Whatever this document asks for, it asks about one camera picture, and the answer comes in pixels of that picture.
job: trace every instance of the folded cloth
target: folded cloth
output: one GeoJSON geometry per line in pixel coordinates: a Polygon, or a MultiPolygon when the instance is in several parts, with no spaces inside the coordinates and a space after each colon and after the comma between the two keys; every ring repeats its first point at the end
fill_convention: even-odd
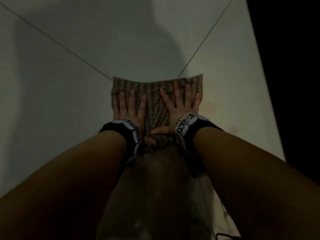
{"type": "Polygon", "coordinates": [[[192,105],[196,93],[200,93],[202,99],[202,74],[193,76],[191,78],[179,78],[173,80],[156,81],[156,82],[137,82],[113,78],[113,88],[111,91],[112,102],[117,99],[119,101],[120,92],[124,91],[129,102],[130,90],[134,89],[136,92],[137,109],[140,106],[141,98],[144,94],[147,95],[146,104],[146,119],[145,119],[145,135],[154,139],[154,145],[148,145],[147,152],[162,148],[173,144],[173,138],[166,135],[152,135],[151,131],[157,127],[169,125],[169,112],[166,108],[160,95],[160,88],[163,88],[171,101],[175,103],[174,97],[174,81],[178,82],[183,101],[185,100],[185,86],[187,83],[191,85],[192,91],[192,105]]]}

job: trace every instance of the person's right hand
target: person's right hand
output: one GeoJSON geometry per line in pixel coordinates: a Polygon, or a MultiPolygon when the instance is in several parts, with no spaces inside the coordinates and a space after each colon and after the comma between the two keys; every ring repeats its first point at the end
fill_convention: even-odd
{"type": "Polygon", "coordinates": [[[183,116],[185,116],[187,113],[198,113],[199,111],[199,105],[200,105],[200,93],[197,93],[194,98],[194,104],[193,107],[191,107],[191,86],[190,84],[186,84],[186,100],[183,105],[180,89],[178,86],[178,83],[175,81],[173,83],[173,89],[174,89],[174,97],[176,99],[176,106],[174,106],[174,103],[170,100],[166,92],[160,88],[160,94],[162,96],[162,99],[167,107],[167,110],[169,111],[169,126],[162,126],[155,128],[151,131],[152,134],[175,134],[174,129],[176,128],[176,125],[183,116]]]}

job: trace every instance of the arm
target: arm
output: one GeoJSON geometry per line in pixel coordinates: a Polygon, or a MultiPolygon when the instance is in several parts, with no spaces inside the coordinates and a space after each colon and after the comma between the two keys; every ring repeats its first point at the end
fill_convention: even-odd
{"type": "MultiPolygon", "coordinates": [[[[160,92],[170,123],[152,133],[174,134],[181,117],[198,113],[200,96],[191,107],[187,84],[183,104],[175,83],[175,107],[164,90],[160,92]]],[[[212,127],[198,130],[193,144],[244,239],[319,238],[320,187],[316,183],[274,155],[212,127]]]]}
{"type": "MultiPolygon", "coordinates": [[[[147,97],[138,114],[134,91],[124,92],[114,119],[144,130],[147,97]]],[[[0,239],[95,239],[124,154],[126,140],[104,131],[61,153],[0,199],[0,239]]]]}

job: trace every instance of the brown striped fabric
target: brown striped fabric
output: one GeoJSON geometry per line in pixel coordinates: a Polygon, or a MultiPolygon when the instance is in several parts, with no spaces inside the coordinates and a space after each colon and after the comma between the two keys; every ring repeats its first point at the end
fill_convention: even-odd
{"type": "Polygon", "coordinates": [[[179,78],[173,80],[156,81],[156,82],[136,82],[121,79],[118,77],[113,78],[113,88],[111,91],[112,103],[116,98],[119,100],[120,92],[124,91],[127,98],[127,104],[130,96],[130,90],[133,88],[136,92],[137,109],[140,106],[141,98],[144,94],[147,95],[146,104],[146,120],[145,120],[145,135],[150,136],[156,142],[155,145],[147,148],[147,151],[162,148],[167,145],[173,144],[173,139],[165,135],[151,135],[151,131],[154,128],[169,124],[169,113],[166,109],[164,102],[160,95],[160,88],[163,88],[168,94],[171,101],[175,101],[174,98],[174,81],[178,82],[182,99],[185,99],[185,85],[189,83],[191,85],[192,97],[194,98],[196,93],[200,93],[202,99],[202,74],[193,76],[191,78],[179,78]]]}

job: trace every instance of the wristband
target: wristband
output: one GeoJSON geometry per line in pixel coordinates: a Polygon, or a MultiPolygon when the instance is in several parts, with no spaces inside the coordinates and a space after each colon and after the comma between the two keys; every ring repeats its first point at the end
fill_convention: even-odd
{"type": "Polygon", "coordinates": [[[202,163],[196,149],[193,146],[193,137],[197,131],[204,127],[214,127],[222,130],[208,118],[196,113],[188,113],[179,119],[175,128],[177,143],[183,148],[179,151],[187,163],[189,172],[193,178],[198,178],[206,174],[206,168],[202,163]]]}
{"type": "Polygon", "coordinates": [[[126,165],[129,164],[131,167],[134,165],[134,159],[137,157],[138,147],[142,141],[142,136],[139,127],[129,119],[118,119],[113,120],[105,124],[102,129],[99,131],[116,131],[120,133],[127,142],[127,150],[121,162],[117,178],[114,184],[114,187],[117,185],[120,176],[126,168],[126,165]]]}

